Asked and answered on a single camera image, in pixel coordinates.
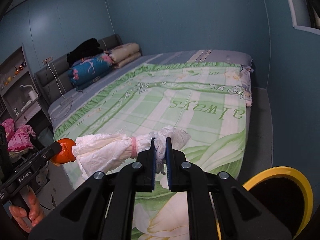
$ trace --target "floor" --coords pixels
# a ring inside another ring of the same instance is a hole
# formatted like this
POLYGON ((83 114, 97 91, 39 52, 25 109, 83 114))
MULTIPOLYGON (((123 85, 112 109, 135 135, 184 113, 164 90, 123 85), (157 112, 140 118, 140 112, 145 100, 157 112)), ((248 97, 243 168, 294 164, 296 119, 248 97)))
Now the floor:
POLYGON ((248 142, 238 176, 242 184, 272 167, 273 134, 267 90, 252 88, 252 98, 248 142))
MULTIPOLYGON (((238 177, 241 183, 272 166, 272 122, 267 90, 253 88, 252 97, 248 143, 238 177)), ((49 163, 50 182, 38 198, 45 207, 54 208, 71 194, 72 187, 63 168, 49 163)))

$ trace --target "yellow ring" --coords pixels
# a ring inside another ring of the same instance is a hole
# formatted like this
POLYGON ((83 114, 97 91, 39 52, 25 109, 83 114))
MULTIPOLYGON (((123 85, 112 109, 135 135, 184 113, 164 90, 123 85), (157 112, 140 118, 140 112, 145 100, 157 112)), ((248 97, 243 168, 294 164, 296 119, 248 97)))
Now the yellow ring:
POLYGON ((305 228, 309 223, 312 214, 313 208, 313 194, 311 185, 308 179, 298 170, 290 167, 274 167, 265 171, 260 172, 256 176, 249 179, 246 183, 243 184, 243 187, 246 190, 252 189, 257 184, 272 178, 287 178, 295 182, 302 191, 304 198, 304 213, 301 225, 294 236, 294 238, 300 234, 300 232, 305 228))

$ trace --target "human hand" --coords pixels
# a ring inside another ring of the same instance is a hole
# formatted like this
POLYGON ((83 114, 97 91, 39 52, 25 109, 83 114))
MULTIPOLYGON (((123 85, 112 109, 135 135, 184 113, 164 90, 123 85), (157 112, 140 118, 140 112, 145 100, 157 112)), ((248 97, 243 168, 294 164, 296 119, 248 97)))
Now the human hand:
MULTIPOLYGON (((40 207, 40 202, 37 199, 35 193, 33 192, 32 188, 29 187, 29 196, 28 196, 29 203, 31 204, 29 218, 31 220, 31 224, 35 227, 42 219, 44 219, 45 214, 43 209, 40 207)), ((9 207, 10 213, 12 217, 17 221, 19 226, 26 232, 30 233, 31 228, 26 224, 23 220, 24 217, 27 216, 27 212, 21 208, 14 205, 9 207)))

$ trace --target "metal screw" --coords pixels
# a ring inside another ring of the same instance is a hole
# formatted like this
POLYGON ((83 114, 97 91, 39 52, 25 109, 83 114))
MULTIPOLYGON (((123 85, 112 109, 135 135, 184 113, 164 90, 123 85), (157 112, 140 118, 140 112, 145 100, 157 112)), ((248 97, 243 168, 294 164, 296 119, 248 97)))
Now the metal screw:
POLYGON ((227 179, 227 178, 229 178, 229 174, 226 173, 225 171, 222 171, 222 172, 219 173, 219 177, 221 179, 227 179))
POLYGON ((132 168, 134 169, 140 169, 142 167, 142 164, 140 162, 132 163, 132 168))
POLYGON ((181 163, 182 168, 185 169, 189 169, 191 167, 191 163, 190 162, 183 162, 181 163))
POLYGON ((94 177, 95 179, 102 179, 103 176, 104 176, 104 173, 103 173, 102 171, 97 171, 97 172, 93 175, 93 177, 94 177))

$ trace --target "headboard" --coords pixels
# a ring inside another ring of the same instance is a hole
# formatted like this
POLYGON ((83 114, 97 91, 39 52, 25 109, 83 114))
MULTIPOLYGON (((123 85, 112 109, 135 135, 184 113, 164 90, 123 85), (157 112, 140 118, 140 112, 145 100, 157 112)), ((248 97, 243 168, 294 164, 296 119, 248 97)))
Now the headboard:
MULTIPOLYGON (((122 45, 121 38, 118 34, 98 40, 98 43, 100 44, 100 48, 103 50, 112 49, 122 45)), ((49 64, 55 76, 59 77, 57 79, 62 94, 74 89, 68 77, 68 70, 70 67, 67 62, 67 54, 50 62, 49 64)), ((34 77, 39 92, 41 92, 49 106, 61 97, 57 81, 48 66, 36 72, 34 77)))

